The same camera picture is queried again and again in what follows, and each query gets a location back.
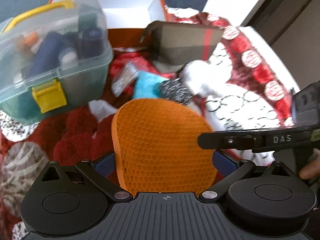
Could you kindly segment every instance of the orange insole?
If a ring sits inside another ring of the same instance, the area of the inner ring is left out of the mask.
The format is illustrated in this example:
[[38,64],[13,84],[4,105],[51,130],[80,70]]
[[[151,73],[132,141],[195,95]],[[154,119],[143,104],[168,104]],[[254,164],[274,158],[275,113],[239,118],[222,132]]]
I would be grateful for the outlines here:
[[210,187],[217,174],[213,150],[197,137],[212,132],[205,120],[165,99],[136,99],[112,121],[112,140],[120,186],[137,192],[196,192]]

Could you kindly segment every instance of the toolbox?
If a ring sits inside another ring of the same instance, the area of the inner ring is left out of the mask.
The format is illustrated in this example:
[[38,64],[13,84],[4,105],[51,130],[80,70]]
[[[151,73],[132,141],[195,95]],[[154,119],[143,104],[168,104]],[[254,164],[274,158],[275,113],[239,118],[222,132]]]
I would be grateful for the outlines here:
[[3,23],[0,109],[23,124],[99,99],[113,58],[97,0],[62,0]]

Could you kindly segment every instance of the gray ribbed surface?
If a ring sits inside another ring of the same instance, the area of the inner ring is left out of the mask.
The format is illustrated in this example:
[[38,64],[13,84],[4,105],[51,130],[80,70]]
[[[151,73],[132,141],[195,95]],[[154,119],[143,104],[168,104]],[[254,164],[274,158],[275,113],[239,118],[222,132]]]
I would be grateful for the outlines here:
[[[140,193],[115,204],[106,219],[78,236],[61,240],[271,240],[246,233],[229,222],[216,204],[203,204],[193,193]],[[25,240],[56,240],[29,234]],[[304,234],[277,240],[309,240]]]

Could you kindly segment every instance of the human hand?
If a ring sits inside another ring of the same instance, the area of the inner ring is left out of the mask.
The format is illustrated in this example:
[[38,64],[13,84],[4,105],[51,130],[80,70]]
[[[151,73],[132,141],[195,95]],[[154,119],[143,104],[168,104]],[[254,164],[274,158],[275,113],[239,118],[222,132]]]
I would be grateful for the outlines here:
[[320,150],[314,149],[313,152],[316,155],[316,159],[308,163],[299,172],[301,179],[311,179],[317,175],[320,175]]

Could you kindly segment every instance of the open cardboard box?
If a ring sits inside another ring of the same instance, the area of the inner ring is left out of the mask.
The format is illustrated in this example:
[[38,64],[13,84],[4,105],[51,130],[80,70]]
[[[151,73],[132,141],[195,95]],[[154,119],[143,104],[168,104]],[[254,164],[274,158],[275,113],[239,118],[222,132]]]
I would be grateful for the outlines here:
[[108,38],[113,48],[146,47],[151,36],[139,42],[153,21],[167,21],[164,0],[98,0],[107,18]]

